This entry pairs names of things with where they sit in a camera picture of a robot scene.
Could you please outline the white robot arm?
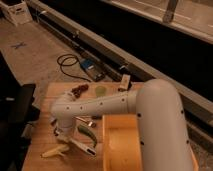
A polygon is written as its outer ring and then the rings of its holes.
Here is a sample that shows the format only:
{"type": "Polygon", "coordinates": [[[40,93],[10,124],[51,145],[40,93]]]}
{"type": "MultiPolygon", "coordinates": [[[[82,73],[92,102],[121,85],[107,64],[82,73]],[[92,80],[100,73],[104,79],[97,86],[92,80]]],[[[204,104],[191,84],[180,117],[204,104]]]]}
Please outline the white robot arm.
{"type": "Polygon", "coordinates": [[[134,114],[143,171],[194,171],[194,161],[180,94],[170,82],[151,79],[136,90],[88,100],[64,92],[51,106],[63,132],[82,115],[134,114]]]}

